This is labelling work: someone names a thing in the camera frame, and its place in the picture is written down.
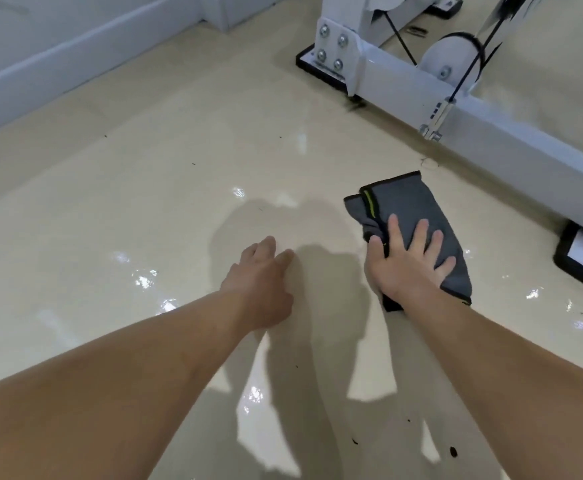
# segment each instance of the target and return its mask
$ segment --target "right arm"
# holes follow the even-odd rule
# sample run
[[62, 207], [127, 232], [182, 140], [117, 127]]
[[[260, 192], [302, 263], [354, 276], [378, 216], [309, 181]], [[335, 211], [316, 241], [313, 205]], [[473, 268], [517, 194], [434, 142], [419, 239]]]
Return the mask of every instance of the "right arm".
[[390, 217], [390, 256], [368, 247], [369, 272], [398, 301], [440, 362], [512, 480], [583, 479], [583, 369], [488, 320], [439, 286], [443, 235], [425, 250], [422, 221], [409, 250]]

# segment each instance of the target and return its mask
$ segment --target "hand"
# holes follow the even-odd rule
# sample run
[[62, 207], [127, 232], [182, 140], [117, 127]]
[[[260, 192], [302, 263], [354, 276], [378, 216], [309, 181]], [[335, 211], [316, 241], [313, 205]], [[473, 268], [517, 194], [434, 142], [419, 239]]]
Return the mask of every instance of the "hand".
[[244, 297], [243, 319], [248, 331], [276, 325], [292, 313], [294, 297], [285, 291], [284, 275], [295, 254], [288, 249], [274, 257], [275, 252], [272, 236], [252, 244], [220, 285], [221, 292], [238, 292]]
[[406, 250], [400, 233], [399, 218], [392, 214], [388, 220], [390, 255], [385, 259], [383, 242], [374, 235], [367, 246], [367, 269], [376, 286], [394, 301], [411, 290], [440, 288], [441, 283], [456, 266], [456, 258], [448, 257], [435, 268], [443, 245], [443, 232], [434, 231], [429, 247], [427, 242], [427, 219], [416, 225], [414, 237]]

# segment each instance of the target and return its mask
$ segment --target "baseboard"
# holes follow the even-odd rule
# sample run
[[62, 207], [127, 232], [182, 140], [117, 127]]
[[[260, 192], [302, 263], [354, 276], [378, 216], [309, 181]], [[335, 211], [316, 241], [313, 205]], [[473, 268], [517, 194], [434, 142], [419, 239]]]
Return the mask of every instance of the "baseboard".
[[0, 71], [0, 126], [200, 20], [199, 0], [158, 0]]
[[226, 32], [281, 0], [200, 0], [203, 18]]

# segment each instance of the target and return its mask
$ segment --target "folded cloth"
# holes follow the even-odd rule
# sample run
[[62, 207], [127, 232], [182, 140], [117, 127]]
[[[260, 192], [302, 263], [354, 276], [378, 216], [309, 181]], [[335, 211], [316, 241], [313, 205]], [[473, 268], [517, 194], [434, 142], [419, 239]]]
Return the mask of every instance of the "folded cloth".
[[[387, 232], [387, 220], [390, 215], [396, 214], [399, 218], [405, 248], [408, 248], [411, 243], [418, 221], [428, 219], [427, 246], [435, 230], [440, 229], [445, 236], [436, 267], [449, 256], [456, 257], [456, 266], [445, 278], [441, 289], [462, 299], [467, 305], [472, 304], [472, 282], [463, 257], [463, 248], [456, 239], [452, 226], [436, 203], [434, 195], [423, 183], [419, 171], [365, 185], [361, 187], [359, 194], [345, 198], [345, 208], [349, 215], [363, 226], [365, 241], [369, 242], [372, 235], [377, 235], [383, 240], [385, 256], [390, 250]], [[399, 303], [384, 295], [383, 307], [388, 312], [403, 309]]]

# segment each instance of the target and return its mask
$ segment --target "bolt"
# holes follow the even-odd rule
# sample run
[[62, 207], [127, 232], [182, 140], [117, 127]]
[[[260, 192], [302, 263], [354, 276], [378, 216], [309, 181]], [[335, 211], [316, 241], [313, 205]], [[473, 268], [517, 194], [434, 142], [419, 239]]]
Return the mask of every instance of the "bolt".
[[450, 74], [452, 73], [452, 68], [449, 66], [443, 66], [443, 68], [441, 69], [441, 71], [438, 74], [438, 78], [440, 80], [445, 80], [447, 79]]

